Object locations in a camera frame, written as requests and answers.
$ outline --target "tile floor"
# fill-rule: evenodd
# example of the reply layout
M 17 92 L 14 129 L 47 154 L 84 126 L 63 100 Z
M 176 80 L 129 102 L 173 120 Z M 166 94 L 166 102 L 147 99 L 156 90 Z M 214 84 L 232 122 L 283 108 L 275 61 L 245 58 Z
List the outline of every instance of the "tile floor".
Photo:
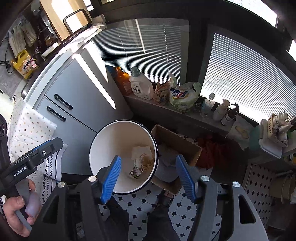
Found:
M 114 198 L 119 205 L 129 213 L 129 239 L 130 241 L 141 241 L 147 233 L 147 219 L 154 210 L 157 203 L 157 196 L 162 189 L 149 183 L 142 190 L 128 195 L 116 195 Z M 106 206 L 100 205 L 103 220 L 110 214 Z M 173 228 L 176 230 L 181 241 L 187 240 L 196 215 L 196 205 L 185 195 L 182 188 L 178 195 L 174 197 L 169 208 L 169 217 Z M 212 238 L 220 229 L 221 216 L 217 215 L 213 223 Z
M 259 165 L 252 165 L 246 192 L 253 202 L 264 226 L 271 215 L 273 197 L 268 193 L 274 173 Z

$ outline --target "black pants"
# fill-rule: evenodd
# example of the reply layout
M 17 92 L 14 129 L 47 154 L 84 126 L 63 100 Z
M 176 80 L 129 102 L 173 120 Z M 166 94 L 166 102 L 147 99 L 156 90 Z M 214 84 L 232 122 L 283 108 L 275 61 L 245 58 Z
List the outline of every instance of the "black pants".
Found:
M 122 209 L 113 197 L 107 203 L 107 206 L 110 210 L 110 216 L 105 221 L 105 224 L 111 241 L 127 241 L 129 229 L 128 212 Z M 143 241 L 180 241 L 168 216 L 167 207 L 160 205 L 149 215 L 147 234 Z

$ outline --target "window blind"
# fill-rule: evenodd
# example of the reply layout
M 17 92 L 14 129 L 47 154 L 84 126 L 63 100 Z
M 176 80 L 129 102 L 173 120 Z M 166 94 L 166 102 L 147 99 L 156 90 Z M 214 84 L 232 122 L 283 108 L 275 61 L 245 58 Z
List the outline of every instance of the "window blind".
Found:
M 219 34 L 214 41 L 201 95 L 215 93 L 240 106 L 240 112 L 260 122 L 272 113 L 296 116 L 296 87 L 265 57 Z
M 181 72 L 180 26 L 139 25 L 106 29 L 92 38 L 107 65 L 120 66 L 131 74 L 137 66 L 152 82 L 169 80 L 172 72 L 178 84 Z

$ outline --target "orange bottle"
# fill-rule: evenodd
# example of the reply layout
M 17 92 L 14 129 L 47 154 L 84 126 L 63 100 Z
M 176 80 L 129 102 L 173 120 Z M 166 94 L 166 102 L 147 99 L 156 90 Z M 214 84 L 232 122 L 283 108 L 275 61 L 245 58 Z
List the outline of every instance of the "orange bottle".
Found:
M 120 92 L 128 96 L 132 93 L 131 83 L 129 82 L 129 74 L 123 72 L 120 67 L 116 67 L 117 76 L 115 77 L 115 83 L 117 84 Z

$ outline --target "silver screw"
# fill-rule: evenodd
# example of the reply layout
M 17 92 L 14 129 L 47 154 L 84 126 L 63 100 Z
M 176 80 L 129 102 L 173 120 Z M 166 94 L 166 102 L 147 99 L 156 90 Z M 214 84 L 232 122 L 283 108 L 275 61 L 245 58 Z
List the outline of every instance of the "silver screw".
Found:
M 63 187 L 65 186 L 65 183 L 64 183 L 64 182 L 59 182 L 59 183 L 57 184 L 57 186 L 58 186 L 59 188 L 63 188 Z
M 202 181 L 204 181 L 204 182 L 208 182 L 208 181 L 209 181 L 209 177 L 206 176 L 206 175 L 201 176 L 200 179 L 201 179 Z
M 239 186 L 240 186 L 239 182 L 233 182 L 232 185 L 233 185 L 235 188 L 239 188 Z
M 96 176 L 90 176 L 89 181 L 90 182 L 95 182 L 96 181 Z

